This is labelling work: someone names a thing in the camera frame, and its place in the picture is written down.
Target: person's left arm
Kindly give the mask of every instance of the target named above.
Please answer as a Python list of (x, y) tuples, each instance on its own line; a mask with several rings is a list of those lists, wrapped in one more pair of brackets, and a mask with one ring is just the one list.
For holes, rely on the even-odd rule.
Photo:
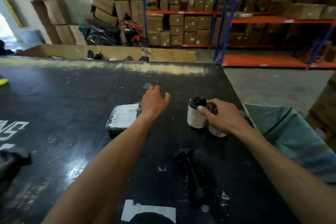
[(130, 175), (154, 121), (169, 104), (159, 86), (150, 86), (141, 100), (142, 113), (115, 137), (69, 186), (43, 224), (109, 223), (122, 185)]

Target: black table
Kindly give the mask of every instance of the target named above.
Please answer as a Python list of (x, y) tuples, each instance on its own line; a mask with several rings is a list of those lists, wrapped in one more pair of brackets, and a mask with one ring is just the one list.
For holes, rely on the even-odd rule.
[[(33, 159), (2, 193), (0, 223), (41, 222), (111, 140), (105, 129), (110, 112), (116, 105), (140, 101), (146, 82), (162, 86), (171, 94), (171, 103), (144, 143), (126, 185), (127, 199), (174, 207), (177, 223), (297, 222), (242, 143), (232, 135), (215, 139), (189, 129), (187, 104), (193, 96), (217, 97), (243, 110), (215, 64), (0, 58), (0, 78), (10, 81), (0, 87), (0, 119), (8, 120), (7, 125), (29, 122), (18, 124), (2, 143), (29, 149)], [(2, 138), (8, 135), (0, 133)], [(187, 147), (194, 149), (207, 185), (208, 212), (190, 206), (185, 178), (174, 162), (174, 155)], [(123, 204), (113, 222), (120, 222)]]

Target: hand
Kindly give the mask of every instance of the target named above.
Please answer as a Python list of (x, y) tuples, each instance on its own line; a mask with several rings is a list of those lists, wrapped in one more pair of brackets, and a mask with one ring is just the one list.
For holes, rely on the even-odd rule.
[(166, 97), (162, 99), (159, 85), (150, 86), (141, 100), (142, 114), (155, 121), (169, 105), (170, 94), (166, 92)]
[(232, 133), (236, 136), (242, 132), (248, 132), (251, 130), (251, 126), (240, 114), (237, 107), (234, 104), (221, 101), (217, 98), (208, 101), (208, 104), (216, 105), (218, 114), (211, 113), (206, 107), (199, 106), (198, 110), (209, 121), (209, 123), (224, 133)]

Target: forearm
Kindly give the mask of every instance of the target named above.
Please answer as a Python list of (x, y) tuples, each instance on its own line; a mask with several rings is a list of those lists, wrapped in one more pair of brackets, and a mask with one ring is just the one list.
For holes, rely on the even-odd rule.
[(107, 205), (113, 211), (152, 124), (153, 120), (141, 114), (105, 146), (57, 201), (44, 223), (87, 223)]
[(257, 159), (276, 190), (303, 223), (336, 223), (336, 192), (251, 129), (237, 136)]

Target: person's left hand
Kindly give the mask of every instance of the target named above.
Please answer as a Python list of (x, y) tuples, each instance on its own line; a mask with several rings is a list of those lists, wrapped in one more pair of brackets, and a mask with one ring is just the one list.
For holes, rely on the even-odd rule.
[(155, 121), (169, 105), (170, 94), (166, 92), (166, 97), (162, 99), (159, 85), (150, 86), (141, 100), (141, 109), (144, 116)]

